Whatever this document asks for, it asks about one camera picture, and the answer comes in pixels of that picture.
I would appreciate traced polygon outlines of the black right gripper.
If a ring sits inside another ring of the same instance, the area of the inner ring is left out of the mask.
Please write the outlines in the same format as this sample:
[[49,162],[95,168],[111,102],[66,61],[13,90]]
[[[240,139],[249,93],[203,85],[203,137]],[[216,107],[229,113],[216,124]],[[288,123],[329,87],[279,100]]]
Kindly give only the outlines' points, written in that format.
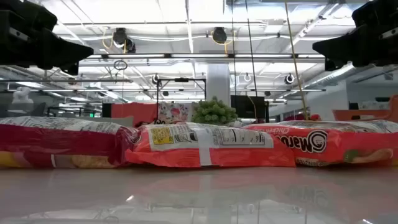
[[[359,41],[363,32],[365,40],[361,61]],[[359,26],[340,37],[315,42],[312,49],[325,57],[326,71],[337,70],[349,62],[354,67],[398,65],[398,27]]]

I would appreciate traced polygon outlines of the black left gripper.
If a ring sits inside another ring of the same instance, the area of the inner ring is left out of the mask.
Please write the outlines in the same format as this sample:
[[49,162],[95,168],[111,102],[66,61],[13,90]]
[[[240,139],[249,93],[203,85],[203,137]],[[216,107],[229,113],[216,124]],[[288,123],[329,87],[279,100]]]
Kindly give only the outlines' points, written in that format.
[[31,30],[30,34],[0,30],[0,65],[60,67],[64,73],[78,75],[78,62],[90,55],[91,47],[66,41],[48,29]]

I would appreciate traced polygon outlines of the dark red noodle pack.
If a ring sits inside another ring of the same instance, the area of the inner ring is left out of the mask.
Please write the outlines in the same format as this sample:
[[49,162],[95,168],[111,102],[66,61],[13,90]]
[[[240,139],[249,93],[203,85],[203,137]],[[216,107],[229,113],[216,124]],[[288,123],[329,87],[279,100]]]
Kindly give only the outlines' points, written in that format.
[[137,129],[77,118],[0,119],[0,167],[112,169],[126,166]]

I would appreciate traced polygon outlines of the orange noodle pack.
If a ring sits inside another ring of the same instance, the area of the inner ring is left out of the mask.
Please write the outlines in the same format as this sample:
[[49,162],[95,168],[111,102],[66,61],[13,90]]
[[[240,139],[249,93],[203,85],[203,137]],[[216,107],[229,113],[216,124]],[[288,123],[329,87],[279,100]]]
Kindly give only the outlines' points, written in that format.
[[294,153],[275,136],[261,131],[200,123],[151,124],[126,159],[162,167],[294,167]]
[[398,123],[392,121],[283,121],[244,128],[275,136],[301,165],[398,165]]

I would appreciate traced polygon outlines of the white figure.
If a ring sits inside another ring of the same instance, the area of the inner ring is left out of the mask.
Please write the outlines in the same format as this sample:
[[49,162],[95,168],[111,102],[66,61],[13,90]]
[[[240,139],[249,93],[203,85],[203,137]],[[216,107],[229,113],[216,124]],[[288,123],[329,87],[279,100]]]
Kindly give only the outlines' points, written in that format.
[[34,109],[34,102],[29,98],[30,88],[18,87],[13,93],[11,112],[28,113]]

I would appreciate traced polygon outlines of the orange plastic bin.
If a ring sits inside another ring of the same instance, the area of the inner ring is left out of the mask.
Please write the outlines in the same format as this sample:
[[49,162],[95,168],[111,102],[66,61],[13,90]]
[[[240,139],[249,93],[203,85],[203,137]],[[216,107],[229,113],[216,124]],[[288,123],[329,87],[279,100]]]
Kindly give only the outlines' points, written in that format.
[[333,110],[336,121],[387,120],[398,123],[398,95],[389,101],[388,110]]

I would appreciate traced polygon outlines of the red partition panel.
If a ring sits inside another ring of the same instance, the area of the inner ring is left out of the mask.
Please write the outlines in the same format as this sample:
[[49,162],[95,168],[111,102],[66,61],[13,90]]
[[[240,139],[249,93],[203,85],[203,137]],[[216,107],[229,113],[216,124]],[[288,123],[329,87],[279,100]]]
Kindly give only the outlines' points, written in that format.
[[125,118],[133,117],[133,126],[145,122],[152,123],[157,116],[155,103],[125,103],[125,104],[112,104],[111,117],[112,118]]

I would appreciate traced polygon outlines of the black monitor screen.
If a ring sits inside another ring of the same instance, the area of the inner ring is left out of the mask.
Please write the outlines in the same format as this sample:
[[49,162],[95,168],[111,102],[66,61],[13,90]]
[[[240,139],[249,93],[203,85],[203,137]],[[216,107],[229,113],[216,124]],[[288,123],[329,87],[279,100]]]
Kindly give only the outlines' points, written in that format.
[[239,118],[253,118],[268,123],[269,102],[263,96],[231,95],[231,107]]

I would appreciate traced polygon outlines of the floral pattern panel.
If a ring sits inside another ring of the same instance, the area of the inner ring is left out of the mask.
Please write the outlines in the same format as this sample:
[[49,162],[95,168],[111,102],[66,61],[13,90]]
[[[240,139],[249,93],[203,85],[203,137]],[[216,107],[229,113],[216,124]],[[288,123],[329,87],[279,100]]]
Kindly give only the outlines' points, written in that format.
[[161,123],[172,124],[176,122],[190,122],[193,116],[191,103],[166,103],[158,104],[157,119]]

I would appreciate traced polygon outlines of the white column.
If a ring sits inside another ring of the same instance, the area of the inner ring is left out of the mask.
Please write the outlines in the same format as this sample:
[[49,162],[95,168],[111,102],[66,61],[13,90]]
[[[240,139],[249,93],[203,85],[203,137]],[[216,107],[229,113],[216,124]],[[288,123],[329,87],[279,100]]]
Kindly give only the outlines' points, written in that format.
[[230,72],[226,63],[211,63],[206,73],[206,100],[217,97],[224,104],[231,105]]

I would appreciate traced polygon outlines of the long ceiling light bar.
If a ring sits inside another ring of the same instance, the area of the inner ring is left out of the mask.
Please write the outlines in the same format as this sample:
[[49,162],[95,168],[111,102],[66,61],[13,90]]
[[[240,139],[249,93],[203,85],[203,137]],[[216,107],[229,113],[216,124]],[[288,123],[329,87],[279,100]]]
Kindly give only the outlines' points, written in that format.
[[321,54],[96,54],[87,59],[139,59],[139,58],[325,58]]

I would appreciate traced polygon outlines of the green plant in patterned pot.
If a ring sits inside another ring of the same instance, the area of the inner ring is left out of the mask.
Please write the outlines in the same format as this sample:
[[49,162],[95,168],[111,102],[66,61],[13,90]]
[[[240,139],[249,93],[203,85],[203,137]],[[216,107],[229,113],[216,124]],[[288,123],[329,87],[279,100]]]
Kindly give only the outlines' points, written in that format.
[[214,96],[211,100],[201,100],[193,104],[192,122],[226,125],[238,118],[236,110]]

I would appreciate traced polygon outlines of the silver ceiling duct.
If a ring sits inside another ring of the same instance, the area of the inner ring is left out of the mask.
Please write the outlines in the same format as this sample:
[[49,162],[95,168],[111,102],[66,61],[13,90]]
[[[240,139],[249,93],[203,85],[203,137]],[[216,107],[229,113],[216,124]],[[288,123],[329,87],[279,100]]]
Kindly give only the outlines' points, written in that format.
[[317,80],[306,84],[304,86],[304,88],[310,88],[315,85],[321,85],[322,83],[325,83],[326,81],[330,81],[334,78],[344,75],[345,73],[349,72],[352,69],[354,69],[354,66],[351,63],[349,63],[348,65],[345,65],[344,67],[337,69],[334,72],[331,72],[330,74],[328,74],[324,77],[318,78]]

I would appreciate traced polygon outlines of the black frame stand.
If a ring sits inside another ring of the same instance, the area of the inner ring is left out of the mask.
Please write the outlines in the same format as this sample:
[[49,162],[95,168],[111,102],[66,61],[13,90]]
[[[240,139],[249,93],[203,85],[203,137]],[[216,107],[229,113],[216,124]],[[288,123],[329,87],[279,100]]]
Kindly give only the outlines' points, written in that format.
[[163,87],[165,87],[169,82],[175,83],[188,83],[194,82],[197,86],[200,87],[200,91],[204,92],[204,96],[206,96],[206,78],[158,78],[156,79],[156,119],[154,120],[154,124],[162,124],[162,120],[159,119],[159,92]]

